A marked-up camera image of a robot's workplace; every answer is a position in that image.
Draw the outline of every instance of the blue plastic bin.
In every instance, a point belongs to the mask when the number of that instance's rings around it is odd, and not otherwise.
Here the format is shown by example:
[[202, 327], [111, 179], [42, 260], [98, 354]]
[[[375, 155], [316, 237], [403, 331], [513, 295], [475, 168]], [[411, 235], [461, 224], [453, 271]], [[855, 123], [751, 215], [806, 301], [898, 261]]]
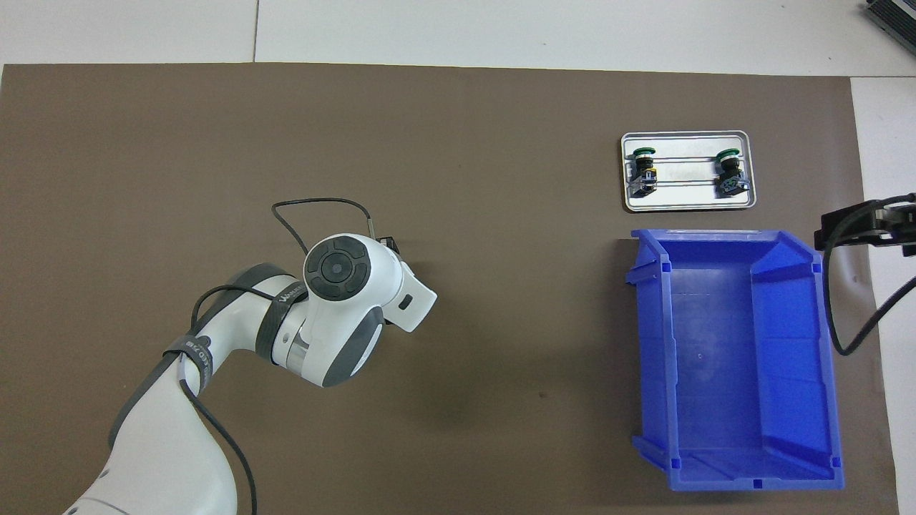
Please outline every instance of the blue plastic bin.
[[820, 255], [785, 231], [633, 236], [639, 453], [672, 490], [842, 488]]

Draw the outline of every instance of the white floor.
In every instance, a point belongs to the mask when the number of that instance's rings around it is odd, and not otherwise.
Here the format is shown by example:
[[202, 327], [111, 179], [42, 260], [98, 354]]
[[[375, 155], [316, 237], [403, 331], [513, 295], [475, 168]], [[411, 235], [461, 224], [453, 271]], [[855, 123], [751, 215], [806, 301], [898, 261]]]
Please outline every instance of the white floor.
[[[0, 0], [0, 63], [303, 61], [843, 75], [866, 198], [916, 190], [916, 56], [864, 0]], [[916, 273], [871, 252], [878, 302]], [[916, 515], [916, 298], [881, 324], [900, 513]]]

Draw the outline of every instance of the silver tray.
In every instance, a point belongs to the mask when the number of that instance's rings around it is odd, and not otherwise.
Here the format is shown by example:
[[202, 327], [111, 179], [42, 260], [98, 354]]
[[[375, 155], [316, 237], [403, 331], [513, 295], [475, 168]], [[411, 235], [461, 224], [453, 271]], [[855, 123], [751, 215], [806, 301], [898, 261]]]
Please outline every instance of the silver tray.
[[[644, 197], [632, 196], [629, 188], [636, 169], [633, 151], [640, 147], [655, 148], [658, 170], [656, 191]], [[741, 150], [738, 158], [749, 183], [746, 192], [733, 197], [715, 190], [715, 155], [727, 148]], [[747, 209], [757, 202], [750, 139], [744, 131], [629, 132], [620, 138], [620, 150], [624, 201], [632, 212]]]

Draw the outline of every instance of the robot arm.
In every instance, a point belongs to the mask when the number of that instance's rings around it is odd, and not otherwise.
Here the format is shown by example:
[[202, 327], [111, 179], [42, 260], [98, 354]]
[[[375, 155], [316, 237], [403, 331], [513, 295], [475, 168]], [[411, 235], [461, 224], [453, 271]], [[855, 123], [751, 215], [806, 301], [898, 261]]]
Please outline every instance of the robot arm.
[[103, 472], [66, 515], [236, 514], [232, 471], [181, 389], [198, 395], [235, 350], [258, 353], [320, 387], [349, 379], [375, 349], [384, 321], [412, 331], [436, 294], [376, 240], [322, 240], [305, 282], [262, 264], [232, 281], [273, 298], [227, 291], [176, 340], [125, 405]]

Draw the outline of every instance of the brown surface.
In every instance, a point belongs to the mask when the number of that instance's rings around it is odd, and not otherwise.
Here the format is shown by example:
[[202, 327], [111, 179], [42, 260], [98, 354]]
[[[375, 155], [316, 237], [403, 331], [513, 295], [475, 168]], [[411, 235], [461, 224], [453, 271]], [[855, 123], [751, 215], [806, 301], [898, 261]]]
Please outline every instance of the brown surface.
[[[624, 212], [624, 133], [732, 128], [756, 207]], [[810, 242], [820, 213], [861, 200], [847, 79], [246, 64], [6, 67], [4, 513], [59, 512], [89, 486], [202, 291], [259, 261], [299, 268], [267, 208], [310, 195], [365, 203], [440, 300], [334, 389], [228, 360], [203, 399], [264, 513], [897, 512], [876, 342], [837, 360], [845, 491], [676, 494], [629, 442], [629, 230]], [[343, 206], [290, 217], [307, 241], [362, 230]], [[864, 253], [838, 255], [848, 334], [874, 304]]]

